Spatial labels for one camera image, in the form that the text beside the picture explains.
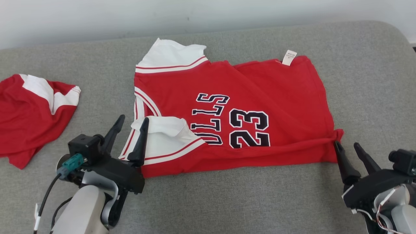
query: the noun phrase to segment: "gray fabric surface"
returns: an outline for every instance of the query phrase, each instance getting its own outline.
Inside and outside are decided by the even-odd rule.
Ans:
[[[353,150],[358,141],[381,167],[393,149],[416,149],[416,53],[394,27],[342,22],[164,37],[207,45],[211,61],[238,64],[282,59],[287,49],[307,55],[327,90],[350,161],[366,174]],[[66,130],[22,171],[0,159],[0,233],[31,233],[34,207],[54,177],[67,142],[80,133],[105,134],[118,115],[126,121],[117,156],[133,119],[135,64],[155,37],[44,45],[0,51],[0,79],[31,74],[80,86],[80,103]],[[39,233],[49,233],[56,207],[77,187],[58,181]],[[336,164],[239,168],[146,180],[143,194],[127,197],[112,233],[366,233],[364,220],[341,199]]]

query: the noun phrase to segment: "clothing tag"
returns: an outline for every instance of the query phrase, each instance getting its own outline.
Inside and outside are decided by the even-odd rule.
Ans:
[[[39,223],[40,223],[40,216],[39,216],[39,211],[37,209],[37,203],[35,205],[35,227],[33,228],[34,231],[37,231],[37,229],[39,228]]]
[[[295,58],[297,53],[295,51],[287,50],[285,57],[283,58],[282,64],[290,66],[292,60]]]

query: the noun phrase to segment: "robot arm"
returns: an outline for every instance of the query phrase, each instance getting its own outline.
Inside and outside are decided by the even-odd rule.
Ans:
[[[339,171],[344,183],[342,199],[353,214],[360,212],[369,234],[416,234],[416,152],[392,151],[393,170],[381,169],[359,143],[354,144],[368,176],[353,168],[344,148],[334,144]]]
[[[107,234],[120,218],[128,192],[142,193],[149,120],[143,121],[140,137],[128,155],[129,161],[112,158],[110,153],[124,122],[121,115],[105,137],[81,134],[68,143],[69,152],[57,166],[60,179],[77,184],[73,196],[58,221],[53,234]]]

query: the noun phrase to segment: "red stripe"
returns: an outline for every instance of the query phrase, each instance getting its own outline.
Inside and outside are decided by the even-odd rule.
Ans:
[[[137,114],[137,109],[138,109],[138,107],[137,107],[137,100],[135,101],[135,104],[136,104],[136,119],[138,119],[139,115]]]
[[[133,139],[133,136],[134,136],[134,132],[135,132],[135,131],[136,131],[136,130],[135,130],[135,129],[133,129],[133,133],[131,134],[131,137],[130,137],[129,143],[127,144],[126,150],[124,151],[123,155],[125,155],[125,154],[126,154],[126,152],[127,152],[127,150],[129,149],[129,146],[130,146],[131,140]]]
[[[198,62],[199,60],[205,58],[205,56],[200,57],[199,59],[197,59],[195,62],[189,64],[189,65],[179,65],[179,66],[171,66],[171,67],[137,67],[136,68],[140,68],[140,69],[163,69],[163,68],[175,68],[175,67],[189,67],[194,65],[196,62]]]
[[[76,89],[75,87],[74,87],[74,88],[72,88],[71,90],[73,90],[73,91],[77,92],[78,94],[81,94],[81,91],[79,91],[79,90],[78,90],[78,89]]]
[[[146,103],[143,102],[144,107],[144,116],[154,115],[153,112],[149,109]]]
[[[167,157],[167,156],[171,156],[171,155],[177,154],[177,153],[179,153],[179,152],[183,151],[184,149],[188,148],[188,147],[189,147],[189,146],[191,146],[193,143],[195,143],[195,142],[197,142],[197,141],[199,141],[199,140],[201,140],[201,138],[198,138],[198,139],[194,140],[193,142],[189,143],[187,146],[185,146],[184,148],[182,148],[182,149],[180,149],[180,150],[176,151],[175,153],[168,154],[168,155],[161,155],[161,156],[151,157],[151,158],[145,158],[144,160],[148,160],[148,159],[158,159],[158,158],[163,158],[163,157]]]
[[[149,104],[148,106],[150,106],[150,108],[152,108],[152,111],[155,114],[155,116],[158,116],[158,114],[156,112],[156,109],[152,106],[152,104],[150,104],[150,102],[145,97],[143,97],[143,95],[141,95],[137,91],[134,91],[134,92],[137,93],[143,100],[145,100]]]

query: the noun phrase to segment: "black number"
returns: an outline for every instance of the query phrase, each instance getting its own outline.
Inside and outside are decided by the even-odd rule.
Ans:
[[[217,134],[213,134],[213,133],[195,133],[195,135],[201,137],[208,144],[216,144],[216,145],[223,144],[223,140]]]
[[[217,101],[215,102],[216,104],[227,104],[228,100],[230,99],[229,96],[222,95],[222,94],[213,94],[213,95],[210,95],[208,98],[205,98],[205,97],[208,97],[208,94],[200,93],[198,94],[196,101],[197,102],[214,102],[214,100],[217,99]]]
[[[242,147],[242,144],[238,143],[238,139],[242,139],[248,146],[270,146],[268,133],[256,132],[256,139],[259,141],[257,143],[248,131],[233,131],[230,133],[230,146],[232,148],[238,149]]]
[[[253,119],[258,119],[256,123],[257,130],[265,130],[269,127],[269,116],[263,111],[243,111],[232,109],[230,111],[230,125],[233,127],[243,127],[243,121],[253,123]]]
[[[214,125],[191,123],[191,130],[195,130],[197,128],[207,128],[207,129],[214,129],[216,132],[221,132],[221,120],[220,119],[210,119],[210,122],[213,123]]]
[[[253,123],[253,119],[257,119],[255,128],[257,130],[265,130],[269,127],[269,116],[263,111],[243,111],[232,109],[230,111],[230,125],[235,128],[242,128],[243,121]],[[242,144],[239,139],[243,140],[248,146],[270,146],[270,139],[268,133],[256,132],[256,138],[246,130],[237,130],[230,133],[230,146],[232,148],[241,148]]]

